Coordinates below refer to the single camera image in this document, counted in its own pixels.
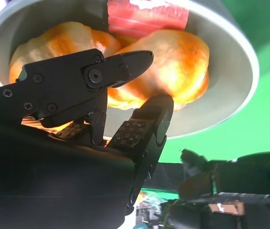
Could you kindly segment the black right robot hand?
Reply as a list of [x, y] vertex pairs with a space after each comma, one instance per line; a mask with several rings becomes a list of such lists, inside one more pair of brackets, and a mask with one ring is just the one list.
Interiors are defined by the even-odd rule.
[[108, 88], [151, 51], [91, 49], [26, 64], [0, 87], [0, 229], [116, 229], [164, 148], [173, 99], [148, 99], [106, 144]]

